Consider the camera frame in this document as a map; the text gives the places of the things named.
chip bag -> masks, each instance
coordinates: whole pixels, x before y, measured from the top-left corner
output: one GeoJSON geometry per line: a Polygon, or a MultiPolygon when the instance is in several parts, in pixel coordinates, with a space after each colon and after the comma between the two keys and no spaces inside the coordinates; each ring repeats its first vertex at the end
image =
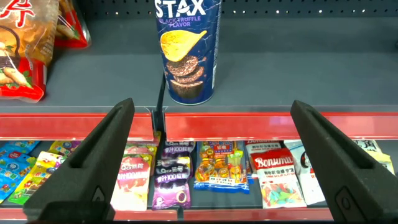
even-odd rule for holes
{"type": "Polygon", "coordinates": [[[91,44],[90,34],[74,0],[60,0],[56,47],[83,48],[91,44]]]}
{"type": "Polygon", "coordinates": [[[0,2],[0,97],[38,102],[52,59],[58,0],[0,2]]]}
{"type": "Polygon", "coordinates": [[[41,152],[35,166],[33,166],[32,170],[18,185],[15,192],[8,198],[8,201],[19,205],[25,204],[30,196],[32,196],[60,166],[61,158],[61,156],[53,153],[41,152]]]}

blue snack package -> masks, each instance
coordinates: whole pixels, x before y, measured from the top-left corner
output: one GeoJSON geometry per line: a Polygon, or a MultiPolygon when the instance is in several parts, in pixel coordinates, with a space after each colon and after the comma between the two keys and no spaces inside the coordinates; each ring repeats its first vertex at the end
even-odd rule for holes
{"type": "Polygon", "coordinates": [[[8,141],[1,149],[28,154],[37,146],[39,142],[40,141],[8,141]]]}
{"type": "Polygon", "coordinates": [[[220,0],[155,0],[167,88],[183,105],[209,100],[214,91],[220,0]]]}
{"type": "Polygon", "coordinates": [[[198,142],[196,190],[250,194],[242,141],[198,142]]]}
{"type": "Polygon", "coordinates": [[[15,191],[34,162],[34,157],[19,151],[0,149],[0,203],[15,191]]]}

white snack package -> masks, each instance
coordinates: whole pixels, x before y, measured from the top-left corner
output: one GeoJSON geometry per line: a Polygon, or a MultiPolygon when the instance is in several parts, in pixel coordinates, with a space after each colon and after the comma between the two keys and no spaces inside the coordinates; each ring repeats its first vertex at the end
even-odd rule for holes
{"type": "Polygon", "coordinates": [[[318,180],[301,141],[285,141],[294,158],[294,168],[307,205],[325,200],[318,180]]]}

red candy package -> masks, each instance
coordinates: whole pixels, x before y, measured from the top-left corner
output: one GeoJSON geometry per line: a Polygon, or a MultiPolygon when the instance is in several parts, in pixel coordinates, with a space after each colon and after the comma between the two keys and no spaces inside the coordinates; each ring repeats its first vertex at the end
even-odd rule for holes
{"type": "Polygon", "coordinates": [[[84,48],[91,44],[90,34],[74,0],[60,0],[55,46],[84,48]]]}
{"type": "Polygon", "coordinates": [[[287,148],[252,154],[259,176],[263,208],[306,207],[287,148]]]}
{"type": "Polygon", "coordinates": [[[0,1],[0,98],[44,96],[57,16],[58,0],[0,1]]]}

store shelf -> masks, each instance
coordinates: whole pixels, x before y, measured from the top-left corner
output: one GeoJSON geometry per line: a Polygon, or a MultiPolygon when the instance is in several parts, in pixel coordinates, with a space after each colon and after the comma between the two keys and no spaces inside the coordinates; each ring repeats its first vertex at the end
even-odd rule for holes
{"type": "Polygon", "coordinates": [[[297,139],[294,100],[351,138],[398,138],[398,19],[222,19],[213,97],[181,106],[165,91],[169,141],[297,139]]]}
{"type": "Polygon", "coordinates": [[[136,106],[130,139],[153,139],[162,86],[155,21],[93,20],[88,28],[91,47],[55,52],[42,101],[0,101],[0,139],[83,139],[129,97],[136,106]]]}

